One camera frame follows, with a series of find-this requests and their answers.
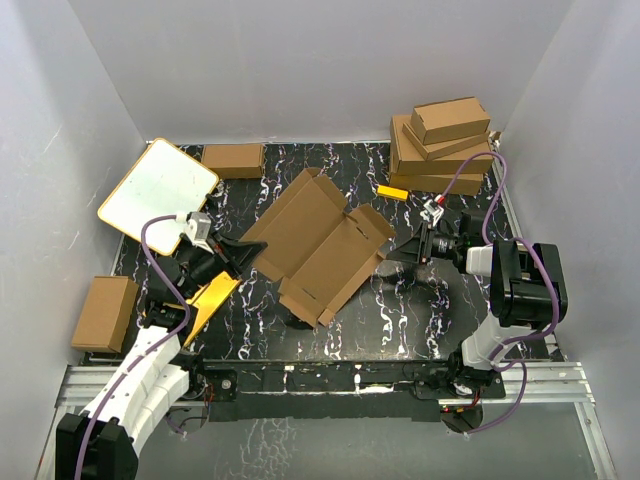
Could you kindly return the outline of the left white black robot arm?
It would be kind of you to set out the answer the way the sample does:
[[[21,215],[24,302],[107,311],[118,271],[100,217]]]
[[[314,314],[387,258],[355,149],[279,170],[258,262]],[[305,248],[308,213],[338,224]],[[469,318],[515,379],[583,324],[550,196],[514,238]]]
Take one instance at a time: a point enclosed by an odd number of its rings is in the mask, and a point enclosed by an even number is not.
[[[56,478],[135,478],[144,445],[173,404],[206,387],[204,371],[180,354],[201,312],[195,297],[221,275],[239,279],[266,247],[213,232],[181,259],[150,258],[144,326],[100,393],[58,423]]]

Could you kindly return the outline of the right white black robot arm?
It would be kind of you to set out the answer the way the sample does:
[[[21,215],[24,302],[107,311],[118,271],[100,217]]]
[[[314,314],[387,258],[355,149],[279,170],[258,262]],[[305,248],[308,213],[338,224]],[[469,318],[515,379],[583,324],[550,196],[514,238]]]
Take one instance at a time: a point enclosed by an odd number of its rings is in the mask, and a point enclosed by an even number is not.
[[[489,310],[472,335],[462,341],[443,366],[415,377],[431,390],[449,389],[466,397],[489,387],[495,368],[514,344],[540,337],[561,322],[568,295],[559,249],[554,244],[526,247],[518,240],[482,238],[483,215],[465,210],[454,232],[444,223],[424,220],[414,235],[389,252],[387,258],[425,265],[432,259],[451,262],[461,274],[489,279]]]

